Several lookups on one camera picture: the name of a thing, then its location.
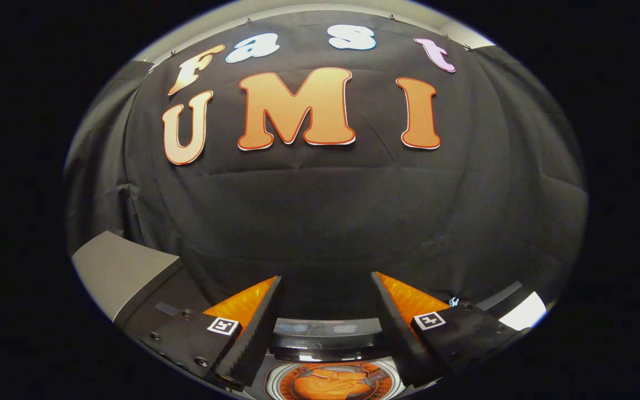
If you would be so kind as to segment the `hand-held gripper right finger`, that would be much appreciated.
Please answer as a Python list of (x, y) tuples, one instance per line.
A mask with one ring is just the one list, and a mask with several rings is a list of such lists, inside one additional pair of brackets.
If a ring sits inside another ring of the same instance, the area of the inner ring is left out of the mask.
[(404, 385), (423, 386), (464, 373), (530, 332), (501, 322), (472, 302), (450, 306), (383, 273), (371, 273), (384, 343)]

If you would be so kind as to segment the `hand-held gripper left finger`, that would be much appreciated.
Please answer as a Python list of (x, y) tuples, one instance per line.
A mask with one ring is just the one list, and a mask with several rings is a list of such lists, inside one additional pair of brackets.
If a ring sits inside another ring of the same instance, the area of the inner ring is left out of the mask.
[(242, 389), (270, 347), (282, 299), (282, 277), (274, 276), (206, 311), (182, 309), (138, 334), (138, 342), (206, 384)]

